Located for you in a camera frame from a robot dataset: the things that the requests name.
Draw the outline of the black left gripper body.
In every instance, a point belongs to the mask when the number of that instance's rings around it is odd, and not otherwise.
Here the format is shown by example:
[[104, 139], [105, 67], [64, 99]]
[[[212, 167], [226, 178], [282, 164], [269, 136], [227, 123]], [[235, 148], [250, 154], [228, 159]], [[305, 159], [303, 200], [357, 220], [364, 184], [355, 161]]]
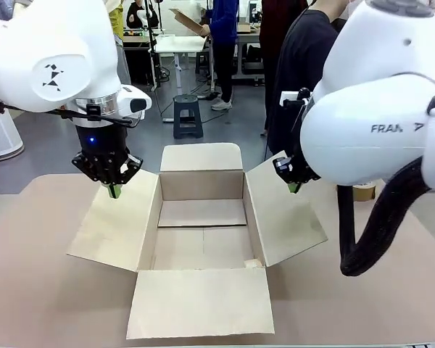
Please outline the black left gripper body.
[[127, 128], [111, 124], [98, 128], [76, 126], [81, 153], [90, 162], [107, 161], [124, 163], [128, 158]]

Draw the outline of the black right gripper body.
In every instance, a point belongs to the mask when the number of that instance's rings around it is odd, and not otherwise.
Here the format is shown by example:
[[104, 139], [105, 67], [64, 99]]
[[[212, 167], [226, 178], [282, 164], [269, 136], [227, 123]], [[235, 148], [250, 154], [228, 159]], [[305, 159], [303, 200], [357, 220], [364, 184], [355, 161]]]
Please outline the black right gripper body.
[[291, 165], [296, 178], [312, 178], [314, 176], [314, 172], [307, 164], [303, 154], [294, 154], [291, 157]]

